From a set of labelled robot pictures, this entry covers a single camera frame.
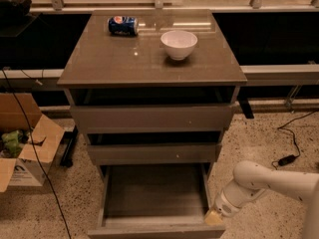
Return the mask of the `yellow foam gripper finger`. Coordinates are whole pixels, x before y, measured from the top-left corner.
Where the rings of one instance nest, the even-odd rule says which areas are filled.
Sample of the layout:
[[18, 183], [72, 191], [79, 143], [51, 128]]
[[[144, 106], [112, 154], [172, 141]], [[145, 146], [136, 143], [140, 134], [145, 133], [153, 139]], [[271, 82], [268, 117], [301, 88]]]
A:
[[218, 214], [217, 211], [215, 211], [214, 209], [209, 209], [205, 216], [204, 216], [204, 222], [207, 225], [213, 226], [213, 225], [222, 225], [223, 221], [220, 217], [220, 215]]

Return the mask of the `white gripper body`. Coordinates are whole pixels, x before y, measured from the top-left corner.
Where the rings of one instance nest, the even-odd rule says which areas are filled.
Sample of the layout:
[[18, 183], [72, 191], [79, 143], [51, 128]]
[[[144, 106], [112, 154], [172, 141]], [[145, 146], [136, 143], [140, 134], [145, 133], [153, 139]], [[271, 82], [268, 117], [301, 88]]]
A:
[[233, 217], [247, 203], [260, 198], [265, 189], [250, 189], [239, 185], [235, 180], [227, 183], [214, 199], [214, 210], [223, 217]]

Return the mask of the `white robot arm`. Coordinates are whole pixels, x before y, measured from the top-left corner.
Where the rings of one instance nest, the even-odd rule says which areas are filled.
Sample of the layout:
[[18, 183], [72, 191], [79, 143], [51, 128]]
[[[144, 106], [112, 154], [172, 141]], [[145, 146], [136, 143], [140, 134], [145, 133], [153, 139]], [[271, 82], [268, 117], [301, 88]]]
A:
[[222, 223], [241, 208], [263, 196], [268, 190], [307, 204], [302, 239], [319, 237], [319, 174], [267, 168], [253, 161], [238, 162], [232, 179], [216, 195], [204, 216], [207, 225]]

